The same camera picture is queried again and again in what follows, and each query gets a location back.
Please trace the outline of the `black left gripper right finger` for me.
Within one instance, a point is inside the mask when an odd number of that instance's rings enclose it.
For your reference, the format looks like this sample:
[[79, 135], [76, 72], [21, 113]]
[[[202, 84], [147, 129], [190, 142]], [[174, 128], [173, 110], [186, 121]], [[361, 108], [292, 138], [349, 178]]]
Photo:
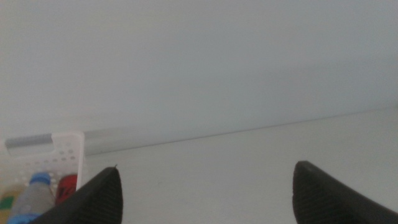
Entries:
[[292, 206], [297, 223], [397, 224], [397, 212], [365, 197], [309, 161], [295, 165]]

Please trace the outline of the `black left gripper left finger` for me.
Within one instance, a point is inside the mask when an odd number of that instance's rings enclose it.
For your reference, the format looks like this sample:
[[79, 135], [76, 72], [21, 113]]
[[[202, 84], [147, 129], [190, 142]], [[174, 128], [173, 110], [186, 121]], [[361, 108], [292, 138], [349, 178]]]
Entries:
[[31, 224], [121, 224], [123, 190], [116, 167], [107, 167]]

